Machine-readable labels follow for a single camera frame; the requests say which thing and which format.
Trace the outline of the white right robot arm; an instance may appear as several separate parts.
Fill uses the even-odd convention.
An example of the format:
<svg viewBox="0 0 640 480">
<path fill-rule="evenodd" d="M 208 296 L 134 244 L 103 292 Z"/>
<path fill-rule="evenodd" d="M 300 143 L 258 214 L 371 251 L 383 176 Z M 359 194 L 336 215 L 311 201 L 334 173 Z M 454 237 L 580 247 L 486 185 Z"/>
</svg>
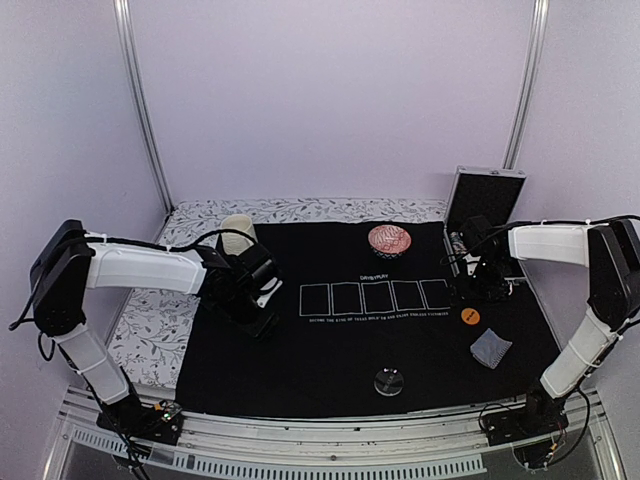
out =
<svg viewBox="0 0 640 480">
<path fill-rule="evenodd" d="M 558 357 L 517 415 L 517 427 L 537 436 L 552 424 L 559 401 L 594 372 L 639 313 L 639 218 L 520 221 L 493 225 L 483 216 L 463 222 L 463 247 L 453 259 L 462 297 L 503 301 L 511 293 L 507 273 L 529 263 L 535 286 L 547 294 L 551 313 L 582 313 L 572 321 Z"/>
</svg>

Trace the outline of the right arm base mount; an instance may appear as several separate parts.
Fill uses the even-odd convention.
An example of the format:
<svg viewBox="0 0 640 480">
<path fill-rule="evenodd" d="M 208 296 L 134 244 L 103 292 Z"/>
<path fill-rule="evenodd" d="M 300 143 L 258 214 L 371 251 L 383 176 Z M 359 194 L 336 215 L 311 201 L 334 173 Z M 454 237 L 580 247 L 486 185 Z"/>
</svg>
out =
<svg viewBox="0 0 640 480">
<path fill-rule="evenodd" d="M 564 413 L 565 403 L 565 397 L 552 398 L 542 387 L 535 387 L 526 393 L 520 407 L 500 403 L 486 405 L 478 417 L 478 424 L 490 446 L 548 435 L 545 441 L 513 450 L 516 462 L 525 469 L 546 469 L 566 437 L 569 422 Z"/>
</svg>

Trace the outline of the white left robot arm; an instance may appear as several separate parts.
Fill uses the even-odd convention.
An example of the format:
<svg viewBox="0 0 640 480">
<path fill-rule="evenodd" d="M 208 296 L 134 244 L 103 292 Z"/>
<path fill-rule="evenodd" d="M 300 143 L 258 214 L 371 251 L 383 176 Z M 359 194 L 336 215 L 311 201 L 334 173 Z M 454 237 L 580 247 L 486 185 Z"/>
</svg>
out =
<svg viewBox="0 0 640 480">
<path fill-rule="evenodd" d="M 106 347 L 116 313 L 95 302 L 124 301 L 134 290 L 195 298 L 252 337 L 274 321 L 269 303 L 283 284 L 273 254 L 237 229 L 207 232 L 186 245 L 162 245 L 98 234 L 81 221 L 64 221 L 29 272 L 30 290 L 11 331 L 32 324 L 51 339 L 111 419 L 128 434 L 148 426 L 148 412 Z"/>
</svg>

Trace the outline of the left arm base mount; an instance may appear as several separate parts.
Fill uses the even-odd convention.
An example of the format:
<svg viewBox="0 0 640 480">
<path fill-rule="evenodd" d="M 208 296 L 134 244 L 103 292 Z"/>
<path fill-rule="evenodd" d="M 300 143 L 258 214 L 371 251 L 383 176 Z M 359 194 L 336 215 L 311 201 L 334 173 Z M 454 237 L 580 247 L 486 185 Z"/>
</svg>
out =
<svg viewBox="0 0 640 480">
<path fill-rule="evenodd" d="M 147 405 L 129 396 L 112 405 L 98 401 L 101 413 L 97 425 L 130 439 L 142 439 L 175 446 L 184 424 L 182 408 L 173 401 Z"/>
</svg>

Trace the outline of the orange big blind button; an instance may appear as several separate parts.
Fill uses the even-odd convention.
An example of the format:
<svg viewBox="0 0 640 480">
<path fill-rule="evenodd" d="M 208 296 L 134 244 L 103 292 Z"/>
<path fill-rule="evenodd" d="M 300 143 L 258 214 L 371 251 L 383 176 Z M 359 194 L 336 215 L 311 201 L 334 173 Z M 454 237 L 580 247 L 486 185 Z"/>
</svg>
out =
<svg viewBox="0 0 640 480">
<path fill-rule="evenodd" d="M 469 326 L 478 325 L 481 320 L 481 315 L 478 310 L 474 308 L 464 308 L 460 312 L 461 320 Z"/>
</svg>

